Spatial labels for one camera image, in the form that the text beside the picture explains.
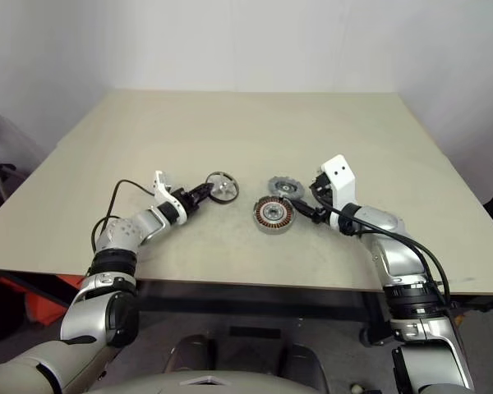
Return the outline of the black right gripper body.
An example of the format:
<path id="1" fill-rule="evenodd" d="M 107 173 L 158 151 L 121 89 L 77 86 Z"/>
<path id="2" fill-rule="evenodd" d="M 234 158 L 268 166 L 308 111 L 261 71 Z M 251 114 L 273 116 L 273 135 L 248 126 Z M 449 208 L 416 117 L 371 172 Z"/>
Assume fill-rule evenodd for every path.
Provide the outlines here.
<path id="1" fill-rule="evenodd" d="M 311 184 L 311 192 L 316 202 L 320 205 L 316 207 L 316 216 L 324 224 L 330 224 L 330 217 L 333 211 L 332 203 L 332 190 L 324 185 L 320 181 L 314 181 Z"/>

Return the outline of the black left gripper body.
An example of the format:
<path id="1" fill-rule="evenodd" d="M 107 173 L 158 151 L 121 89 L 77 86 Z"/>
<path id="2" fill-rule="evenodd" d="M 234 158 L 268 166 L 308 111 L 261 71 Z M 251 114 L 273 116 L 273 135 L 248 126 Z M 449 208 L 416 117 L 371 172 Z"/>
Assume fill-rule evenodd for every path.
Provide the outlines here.
<path id="1" fill-rule="evenodd" d="M 185 191 L 183 188 L 176 190 L 176 199 L 186 213 L 194 213 L 199 208 L 199 195 L 197 192 Z"/>

